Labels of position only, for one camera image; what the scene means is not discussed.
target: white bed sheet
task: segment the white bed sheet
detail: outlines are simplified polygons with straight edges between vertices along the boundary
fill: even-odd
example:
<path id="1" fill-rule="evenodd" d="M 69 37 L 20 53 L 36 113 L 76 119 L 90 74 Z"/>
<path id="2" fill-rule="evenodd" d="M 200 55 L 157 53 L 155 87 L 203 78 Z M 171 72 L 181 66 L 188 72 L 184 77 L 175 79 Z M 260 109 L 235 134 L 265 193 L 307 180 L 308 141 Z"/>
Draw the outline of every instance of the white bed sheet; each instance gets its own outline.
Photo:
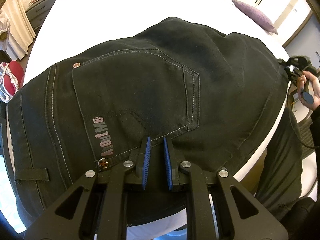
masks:
<path id="1" fill-rule="evenodd" d="M 57 0 L 30 54 L 24 84 L 56 62 L 97 44 L 131 37 L 167 17 L 210 26 L 222 33 L 259 38 L 276 58 L 288 54 L 269 33 L 240 12 L 230 0 Z M 235 175 L 241 180 L 256 163 L 281 119 L 284 105 L 264 142 Z M 168 218 L 128 228 L 127 239 L 152 239 L 186 223 L 185 210 Z"/>

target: purple pillow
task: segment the purple pillow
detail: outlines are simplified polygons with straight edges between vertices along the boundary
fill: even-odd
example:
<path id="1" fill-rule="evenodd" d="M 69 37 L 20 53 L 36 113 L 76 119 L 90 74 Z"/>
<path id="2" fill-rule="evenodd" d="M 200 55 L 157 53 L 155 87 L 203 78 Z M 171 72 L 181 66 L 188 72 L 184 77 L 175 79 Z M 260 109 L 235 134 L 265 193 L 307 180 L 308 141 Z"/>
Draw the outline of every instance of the purple pillow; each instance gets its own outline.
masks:
<path id="1" fill-rule="evenodd" d="M 262 11 L 244 2 L 240 2 L 237 0 L 232 0 L 232 1 L 240 11 L 242 11 L 245 15 L 251 18 L 262 29 L 271 33 L 278 34 L 271 20 Z"/>

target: metal screw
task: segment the metal screw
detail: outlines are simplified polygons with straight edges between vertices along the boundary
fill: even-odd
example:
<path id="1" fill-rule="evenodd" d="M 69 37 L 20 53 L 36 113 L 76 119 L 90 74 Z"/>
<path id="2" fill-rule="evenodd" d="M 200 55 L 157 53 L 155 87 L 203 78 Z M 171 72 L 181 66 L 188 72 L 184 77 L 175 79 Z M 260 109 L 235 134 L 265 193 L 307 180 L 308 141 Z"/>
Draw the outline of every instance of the metal screw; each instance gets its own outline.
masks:
<path id="1" fill-rule="evenodd" d="M 73 64 L 73 68 L 80 67 L 80 65 L 81 65 L 80 63 L 74 63 L 74 64 Z"/>
<path id="2" fill-rule="evenodd" d="M 86 176 L 87 178 L 92 178 L 94 175 L 96 175 L 96 173 L 95 173 L 94 171 L 87 171 L 87 172 L 85 173 L 85 176 Z"/>
<path id="3" fill-rule="evenodd" d="M 222 170 L 222 171 L 219 171 L 219 176 L 220 177 L 223 177 L 223 178 L 226 178 L 229 176 L 229 173 L 225 170 Z"/>
<path id="4" fill-rule="evenodd" d="M 105 158 L 102 158 L 98 161 L 98 166 L 103 170 L 108 168 L 108 165 L 109 165 L 109 163 L 107 162 L 107 159 L 105 159 Z"/>
<path id="5" fill-rule="evenodd" d="M 131 167 L 133 165 L 133 162 L 132 161 L 125 161 L 124 163 L 123 163 L 123 166 L 124 167 Z"/>
<path id="6" fill-rule="evenodd" d="M 191 166 L 191 163 L 188 161 L 183 161 L 181 162 L 181 166 L 184 168 L 189 168 Z"/>

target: dresser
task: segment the dresser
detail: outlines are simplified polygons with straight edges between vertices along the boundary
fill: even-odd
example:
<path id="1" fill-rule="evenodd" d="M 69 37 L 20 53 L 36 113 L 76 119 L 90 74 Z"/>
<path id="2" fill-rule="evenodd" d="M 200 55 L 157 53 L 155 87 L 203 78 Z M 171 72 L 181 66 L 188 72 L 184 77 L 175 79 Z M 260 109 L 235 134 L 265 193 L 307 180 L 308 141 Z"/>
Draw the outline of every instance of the dresser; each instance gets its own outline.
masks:
<path id="1" fill-rule="evenodd" d="M 29 22 L 35 31 L 39 31 L 55 1 L 56 0 L 39 0 L 26 10 Z"/>

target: red object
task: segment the red object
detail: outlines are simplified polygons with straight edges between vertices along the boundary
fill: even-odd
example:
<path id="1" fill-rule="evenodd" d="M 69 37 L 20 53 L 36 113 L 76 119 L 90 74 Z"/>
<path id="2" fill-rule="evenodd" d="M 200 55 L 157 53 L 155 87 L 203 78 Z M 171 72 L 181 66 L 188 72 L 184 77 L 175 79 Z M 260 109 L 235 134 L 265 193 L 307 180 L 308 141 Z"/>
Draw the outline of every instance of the red object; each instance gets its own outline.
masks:
<path id="1" fill-rule="evenodd" d="M 17 78 L 19 88 L 21 88 L 23 86 L 23 80 L 24 80 L 23 68 L 16 61 L 11 61 L 9 63 L 8 68 L 11 70 L 12 75 L 14 75 Z M 3 84 L 5 89 L 8 91 L 8 93 L 13 96 L 15 94 L 16 89 L 15 89 L 15 85 L 11 83 L 11 79 L 9 75 L 5 74 Z"/>

